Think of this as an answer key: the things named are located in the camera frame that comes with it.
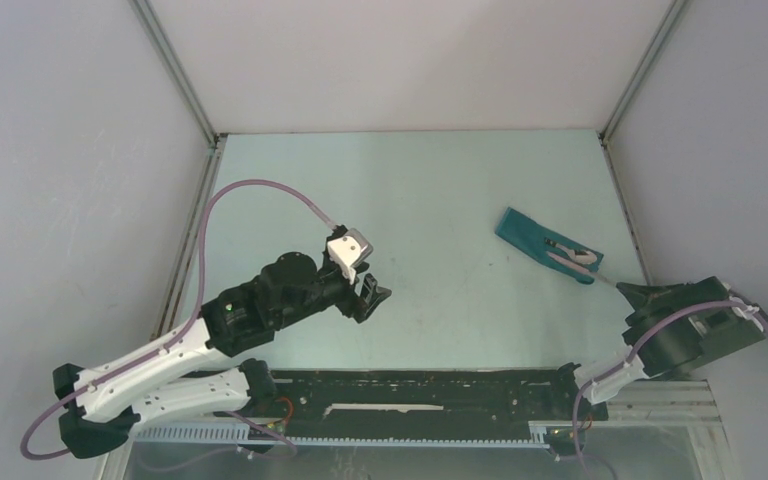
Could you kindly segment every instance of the purple cable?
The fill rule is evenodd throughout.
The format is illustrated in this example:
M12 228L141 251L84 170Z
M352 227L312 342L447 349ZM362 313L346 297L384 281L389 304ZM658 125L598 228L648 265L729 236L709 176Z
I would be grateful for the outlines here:
M201 455L199 455L197 457L193 457L193 458L191 458L191 459L189 459L189 460L187 460L185 462L179 463L177 465L172 465L170 467L153 467L151 465L147 465L143 461L143 459L140 458L139 456L136 457L137 464L140 466L140 468L142 468L144 470L148 470L149 472L153 472L153 473L169 473L169 472L174 472L176 470L181 470L183 468L187 468L190 465L198 463L198 462L200 462L200 461L202 461L202 460L204 460L206 458L210 458L210 457L212 457L214 455L219 455L220 453L237 452L238 450L246 452L248 455L251 455L253 457L266 458L266 459L269 459L269 460L282 460L282 459L285 459L285 458L292 458L292 457L294 457L298 453L298 448L296 447L296 445L293 442L291 442L289 439L287 439L287 437L285 437L285 436L283 436L281 434L275 433L272 430L269 430L268 428L263 428L262 426L252 422L248 418L246 418L246 417L244 417L244 416L242 416L242 415L240 415L240 414L238 414L236 412L225 412L225 413L227 413L228 415L231 415L232 417L236 418L237 420L247 424L249 427L251 427L251 428L253 428L253 429L255 429L255 430L257 430L257 431L259 431L261 433L269 435L270 437L278 440L279 442L283 443L284 445L287 445L288 447L290 447L291 453L289 455L265 455L263 453L253 452L253 451L248 450L246 448L237 446L237 447L217 448L217 449L211 450L209 452L203 453L203 454L201 454Z
M307 205L308 208L310 208L313 211L313 213L317 217L319 217L319 219L322 220L325 223L325 225L328 226L328 228L330 228L331 230L334 230L335 228L337 228L337 224L334 223L334 221L331 220L331 218L328 217L328 215L326 215L325 212L323 212L318 206L316 206L315 203L313 203L309 198L304 196L298 190L288 187L283 183L273 182L271 180L252 179L252 180L240 180L238 182L234 182L222 187L222 189L216 192L216 194L213 195L213 197L211 197L210 200L207 201L207 204L204 207L204 214L201 219L201 223L199 224L198 233L196 234L196 250L198 252L198 290L197 290L198 294L196 295L196 304L195 304L195 307L193 308L193 313L190 315L189 319L183 325L183 327L181 327L181 330L178 331L178 333L176 333L175 335L173 335L168 342L163 344L164 349L168 350L170 347L175 345L176 342L181 340L181 338L183 338L184 335L186 335L187 332L190 331L190 329L195 324L196 320L198 320L199 310L201 309L201 305L204 302L204 284L205 284L205 277L206 277L205 253L204 253L205 237L207 235L207 223L208 223L208 220L210 219L210 213L213 211L213 206L216 205L216 202L218 202L222 197L224 197L231 190L236 190L237 188L240 188L240 187L250 187L250 186L276 188L283 192L289 193L290 195L298 198L299 200L301 200L302 203ZM79 395L83 395L84 393L86 393L86 391L89 390L90 386L98 387L99 385L110 380L111 378L117 377L131 370L132 368L135 368L138 365L142 365L143 363L151 360L152 358L156 357L159 353L160 353L160 350L153 350L141 357L135 358L134 360L131 360L130 362L111 370L110 372L98 377L97 379L90 381L89 383L79 388L78 390L74 391L73 393L63 397L63 399L61 399L59 402L48 407L48 409L44 411L42 415L37 417L37 419L31 423L31 426L28 427L28 429L25 431L25 434L22 435L22 441L19 444L19 451L22 452L22 456L27 458L28 460L49 460L49 459L57 458L69 453L69 449L66 448L63 450L58 450L56 452L37 454L37 453L31 452L28 449L28 443L30 442L31 436L33 436L37 428L39 428L39 426L42 425L42 422L46 421L48 417L54 414L54 412L66 406L69 402L76 399Z
M721 308L746 309L746 307L747 305L744 303L734 302L731 300L723 300L723 301L717 301L717 302L698 303L696 305L691 305L689 307L683 308L673 313L672 315L669 315L666 318L662 319L660 322L656 323L655 326L653 326L648 331L646 331L646 333L644 333L643 336L641 336L637 340L637 342L634 343L634 346L631 348L631 352L629 352L624 362L618 363L607 372L601 375L597 375L596 377L588 380L581 386L581 388L578 390L578 393L575 395L575 402L572 405L572 426L573 426L572 437L573 437L573 445L575 445L575 457L578 459L578 462L581 464L581 468L584 470L584 473L587 476L587 478L589 478L590 480L593 480L593 477L590 475L590 470L587 469L587 464L584 461L585 455L581 451L581 444L578 441L578 429L575 428L576 424L578 423L578 409L581 405L581 399L584 397L584 392L588 388L590 388L594 382L599 382L601 380L604 380L610 377L611 375L622 370L623 366L626 363L631 363L634 360L634 357L637 356L637 353L640 352L640 349L643 348L643 345L646 342L648 342L652 337L654 337L658 332L663 330L665 327L667 327L671 323L679 319L682 319L688 315L693 315L694 313L699 313L705 310L715 310L715 309L721 309ZM766 334L767 340L768 340L768 321L764 319L762 315L752 314L752 316L764 328L764 333Z

